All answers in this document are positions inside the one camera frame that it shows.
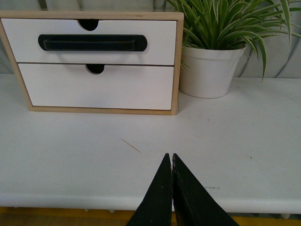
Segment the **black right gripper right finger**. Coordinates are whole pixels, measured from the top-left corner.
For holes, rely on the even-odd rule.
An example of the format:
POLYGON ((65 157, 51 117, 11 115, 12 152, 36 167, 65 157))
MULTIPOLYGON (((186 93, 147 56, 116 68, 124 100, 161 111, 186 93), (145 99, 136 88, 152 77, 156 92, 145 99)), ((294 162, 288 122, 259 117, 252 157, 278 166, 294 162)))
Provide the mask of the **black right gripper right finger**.
POLYGON ((173 203, 178 226, 237 226, 177 154, 173 154, 173 203))

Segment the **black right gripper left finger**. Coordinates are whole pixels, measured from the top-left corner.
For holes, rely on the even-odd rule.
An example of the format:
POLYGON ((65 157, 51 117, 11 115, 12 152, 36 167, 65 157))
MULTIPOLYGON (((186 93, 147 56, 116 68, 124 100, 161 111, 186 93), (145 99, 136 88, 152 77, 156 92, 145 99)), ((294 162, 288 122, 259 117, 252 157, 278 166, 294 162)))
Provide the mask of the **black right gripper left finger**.
POLYGON ((172 219, 173 174, 169 154, 163 160, 128 226, 170 226, 172 219))

